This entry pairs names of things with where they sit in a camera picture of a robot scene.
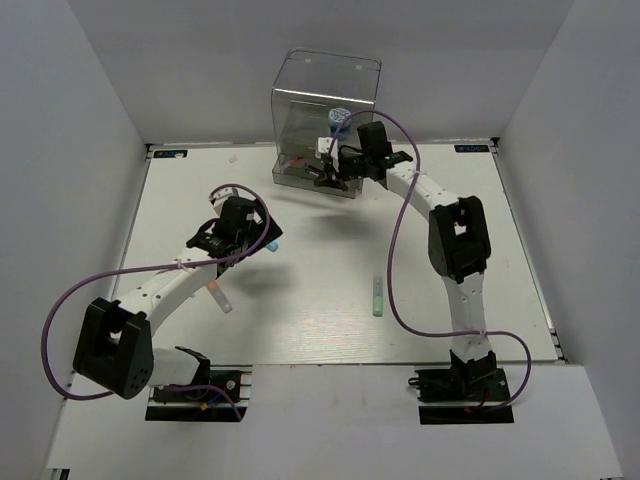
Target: purple cable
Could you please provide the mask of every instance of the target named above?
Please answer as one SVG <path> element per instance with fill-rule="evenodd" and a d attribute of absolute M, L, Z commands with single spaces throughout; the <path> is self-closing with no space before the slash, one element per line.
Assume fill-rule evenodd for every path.
<path fill-rule="evenodd" d="M 238 407 L 236 407 L 236 404 L 233 403 L 233 400 L 231 400 L 231 397 L 227 395 L 227 392 L 225 392 L 221 388 L 218 388 L 214 385 L 167 385 L 166 387 L 163 388 L 163 390 L 167 390 L 169 392 L 192 392 L 194 390 L 213 390 L 214 392 L 218 392 L 220 395 L 224 397 L 227 403 L 231 405 L 231 408 L 233 409 L 233 413 L 235 413 L 236 417 L 238 417 L 238 421 L 239 422 L 242 421 L 242 415 L 240 415 L 240 410 L 238 410 Z"/>
<path fill-rule="evenodd" d="M 395 227 L 393 228 L 393 235 L 391 236 L 391 244 L 389 245 L 389 255 L 387 257 L 387 292 L 389 294 L 389 305 L 391 306 L 391 311 L 393 312 L 393 316 L 395 317 L 396 321 L 402 328 L 404 328 L 407 332 L 417 335 L 419 337 L 447 338 L 447 337 L 463 337 L 466 335 L 505 336 L 505 337 L 511 337 L 514 340 L 516 340 L 518 343 L 520 343 L 520 345 L 522 345 L 522 348 L 524 348 L 524 352 L 527 357 L 527 370 L 525 372 L 524 379 L 522 380 L 522 383 L 520 384 L 520 387 L 518 388 L 518 390 L 516 390 L 516 393 L 514 393 L 511 396 L 511 398 L 509 398 L 508 400 L 498 405 L 490 407 L 489 409 L 497 410 L 497 409 L 506 407 L 507 405 L 510 405 L 516 398 L 518 398 L 522 394 L 525 387 L 527 386 L 527 383 L 529 383 L 529 377 L 531 376 L 531 366 L 532 366 L 531 351 L 529 350 L 529 347 L 521 337 L 519 337 L 515 333 L 506 332 L 503 330 L 493 330 L 493 331 L 487 331 L 487 332 L 480 332 L 479 330 L 461 330 L 458 332 L 444 332 L 444 333 L 421 332 L 420 330 L 416 330 L 415 328 L 407 325 L 404 322 L 404 320 L 400 318 L 400 313 L 398 313 L 398 309 L 396 307 L 396 301 L 393 296 L 393 275 L 392 275 L 393 254 L 396 249 L 396 242 L 398 241 L 398 233 L 400 232 L 400 225 L 402 224 L 402 219 L 404 218 L 404 214 L 407 210 L 407 207 L 409 206 L 411 195 L 413 195 L 413 191 L 415 190 L 416 184 L 418 183 L 418 178 L 420 177 L 420 167 L 421 167 L 420 151 L 418 150 L 418 146 L 416 145 L 415 140 L 413 140 L 411 135 L 409 135 L 409 132 L 407 132 L 404 129 L 404 127 L 400 125 L 393 117 L 387 115 L 386 113 L 379 112 L 378 110 L 361 110 L 359 112 L 352 113 L 351 115 L 348 115 L 347 117 L 345 117 L 342 123 L 338 126 L 338 128 L 336 129 L 336 133 L 334 134 L 331 140 L 331 144 L 329 145 L 329 152 L 333 151 L 333 146 L 336 143 L 336 140 L 338 138 L 340 131 L 342 130 L 343 125 L 347 121 L 349 121 L 351 118 L 355 117 L 356 115 L 360 115 L 362 113 L 374 113 L 376 115 L 380 115 L 381 117 L 386 118 L 391 123 L 393 123 L 396 127 L 400 129 L 403 135 L 407 137 L 407 140 L 413 147 L 413 151 L 416 154 L 416 174 L 413 176 L 413 180 L 409 185 L 409 190 L 407 191 L 407 195 L 404 198 L 402 207 L 400 207 L 400 212 L 398 213 L 398 218 L 396 220 Z"/>
<path fill-rule="evenodd" d="M 262 200 L 262 198 L 256 192 L 254 192 L 250 188 L 244 187 L 242 185 L 238 185 L 236 183 L 228 183 L 228 184 L 225 184 L 225 185 L 220 185 L 218 188 L 213 190 L 213 192 L 211 192 L 210 197 L 214 196 L 216 193 L 218 193 L 219 191 L 221 191 L 221 190 L 223 190 L 225 188 L 238 188 L 240 190 L 244 190 L 245 192 L 253 195 L 255 197 L 255 199 L 258 202 L 260 202 L 260 204 L 264 208 L 265 217 L 266 217 L 265 218 L 264 230 L 262 231 L 262 234 L 260 235 L 260 238 L 258 238 L 258 240 L 256 240 L 256 242 L 253 245 L 251 245 L 244 252 L 237 253 L 235 255 L 230 255 L 230 256 L 225 257 L 225 258 L 215 258 L 215 259 L 211 259 L 211 260 L 201 260 L 199 262 L 187 262 L 187 263 L 182 263 L 181 266 L 179 266 L 176 263 L 169 263 L 169 264 L 166 264 L 166 265 L 150 265 L 150 266 L 147 266 L 147 267 L 132 267 L 132 268 L 123 268 L 123 269 L 120 269 L 120 270 L 109 270 L 107 272 L 97 273 L 95 275 L 87 277 L 84 280 L 81 280 L 78 283 L 76 283 L 75 285 L 73 285 L 71 288 L 69 288 L 66 292 L 64 292 L 60 296 L 60 298 L 58 298 L 58 300 L 56 300 L 56 302 L 53 304 L 53 307 L 51 307 L 51 310 L 49 311 L 49 314 L 47 315 L 47 319 L 44 322 L 44 326 L 42 327 L 42 336 L 40 337 L 40 357 L 42 358 L 42 366 L 44 368 L 44 373 L 47 376 L 47 380 L 49 380 L 49 383 L 51 384 L 51 386 L 53 387 L 53 389 L 56 392 L 58 392 L 60 395 L 62 395 L 67 400 L 78 400 L 78 401 L 97 400 L 98 398 L 104 398 L 104 397 L 108 397 L 109 395 L 113 395 L 113 392 L 96 393 L 96 394 L 93 394 L 93 395 L 76 395 L 75 393 L 68 392 L 62 387 L 62 385 L 60 385 L 58 383 L 58 381 L 56 380 L 55 376 L 53 375 L 53 371 L 51 370 L 51 365 L 49 363 L 49 351 L 48 351 L 48 348 L 47 348 L 47 344 L 48 344 L 48 341 L 49 341 L 49 331 L 51 330 L 51 324 L 53 323 L 53 319 L 56 316 L 56 313 L 58 312 L 58 310 L 60 309 L 62 304 L 76 290 L 84 287 L 85 285 L 88 285 L 89 283 L 95 282 L 96 280 L 100 280 L 100 279 L 108 278 L 108 277 L 114 277 L 116 275 L 127 275 L 127 274 L 130 274 L 130 273 L 142 273 L 142 272 L 155 272 L 155 271 L 160 271 L 160 270 L 177 270 L 177 269 L 179 269 L 181 267 L 195 268 L 195 267 L 203 267 L 205 265 L 216 265 L 218 263 L 224 263 L 224 262 L 229 262 L 229 261 L 233 261 L 233 260 L 240 260 L 240 259 L 242 259 L 242 258 L 244 258 L 244 257 L 246 257 L 248 255 L 251 255 L 251 253 L 253 253 L 253 251 L 256 248 L 258 248 L 258 246 L 262 243 L 262 241 L 266 237 L 267 232 L 269 231 L 269 227 L 271 225 L 271 216 L 269 214 L 269 209 L 267 208 L 267 204 L 264 202 L 264 200 Z M 192 386 L 192 387 L 193 387 L 193 388 L 191 388 L 192 390 L 204 390 L 204 389 L 210 388 L 211 386 L 210 385 L 201 385 L 201 386 L 197 386 L 196 385 L 196 386 Z M 236 414 L 239 415 L 239 413 L 237 412 L 237 409 L 235 408 L 235 405 L 233 404 L 231 399 L 226 394 L 224 396 L 227 399 L 227 401 L 229 401 L 229 403 L 234 407 L 234 409 L 236 411 Z"/>

